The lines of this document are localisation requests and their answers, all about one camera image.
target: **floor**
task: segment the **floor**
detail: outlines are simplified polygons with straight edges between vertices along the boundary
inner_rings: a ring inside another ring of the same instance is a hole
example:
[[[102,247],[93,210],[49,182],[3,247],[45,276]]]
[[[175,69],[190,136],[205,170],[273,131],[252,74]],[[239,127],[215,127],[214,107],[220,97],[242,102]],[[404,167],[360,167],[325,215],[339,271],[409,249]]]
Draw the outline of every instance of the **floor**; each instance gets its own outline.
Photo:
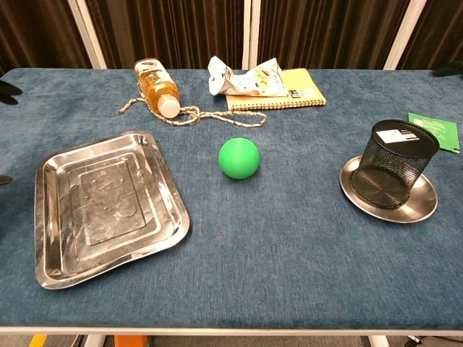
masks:
[[[28,347],[31,335],[0,335],[0,347]],[[50,335],[43,347],[71,347],[75,336]],[[404,336],[388,337],[390,347],[404,347],[408,341]],[[83,347],[85,339],[75,347]],[[113,347],[111,336],[106,339],[105,347]],[[278,336],[278,337],[203,337],[203,336],[152,336],[150,347],[370,347],[365,336]],[[457,343],[437,338],[425,338],[422,347],[457,347]]]

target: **black mesh cup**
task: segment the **black mesh cup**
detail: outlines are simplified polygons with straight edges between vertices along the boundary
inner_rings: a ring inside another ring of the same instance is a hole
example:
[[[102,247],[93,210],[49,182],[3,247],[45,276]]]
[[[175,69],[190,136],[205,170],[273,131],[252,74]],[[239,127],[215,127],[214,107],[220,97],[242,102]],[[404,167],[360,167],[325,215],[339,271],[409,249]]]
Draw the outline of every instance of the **black mesh cup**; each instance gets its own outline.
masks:
[[[410,189],[438,150],[438,140],[426,129],[408,121],[380,121],[372,128],[350,184],[366,203],[398,208],[407,202]]]

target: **round metal dish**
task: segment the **round metal dish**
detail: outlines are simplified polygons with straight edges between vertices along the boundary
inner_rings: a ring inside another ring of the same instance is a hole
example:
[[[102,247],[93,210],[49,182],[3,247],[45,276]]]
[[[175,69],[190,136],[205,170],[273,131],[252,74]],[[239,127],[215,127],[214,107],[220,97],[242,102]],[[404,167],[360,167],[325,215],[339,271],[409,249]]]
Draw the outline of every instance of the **round metal dish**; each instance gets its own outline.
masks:
[[[438,198],[434,186],[425,175],[421,174],[410,190],[407,202],[394,210],[374,207],[361,200],[350,186],[350,177],[359,167],[362,156],[349,160],[339,173],[339,183],[349,200],[362,211],[376,218],[395,223],[415,223],[425,220],[437,208]]]

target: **plastic bottle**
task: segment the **plastic bottle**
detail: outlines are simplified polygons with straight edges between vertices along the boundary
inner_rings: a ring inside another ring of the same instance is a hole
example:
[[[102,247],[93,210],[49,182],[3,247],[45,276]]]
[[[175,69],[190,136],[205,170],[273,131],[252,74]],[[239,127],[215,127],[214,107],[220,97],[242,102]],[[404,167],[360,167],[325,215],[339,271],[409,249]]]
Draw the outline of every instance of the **plastic bottle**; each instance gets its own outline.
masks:
[[[179,88],[158,59],[143,59],[135,63],[140,94],[151,110],[172,119],[180,112]]]

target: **green ball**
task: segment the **green ball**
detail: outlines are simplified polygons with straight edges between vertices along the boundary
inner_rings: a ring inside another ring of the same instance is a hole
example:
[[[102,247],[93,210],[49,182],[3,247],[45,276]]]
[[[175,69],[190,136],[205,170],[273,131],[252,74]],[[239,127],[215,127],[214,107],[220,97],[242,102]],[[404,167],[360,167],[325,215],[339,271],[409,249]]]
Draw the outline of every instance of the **green ball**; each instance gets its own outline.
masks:
[[[259,167],[260,153],[253,142],[235,137],[224,143],[218,152],[220,169],[232,179],[246,179]]]

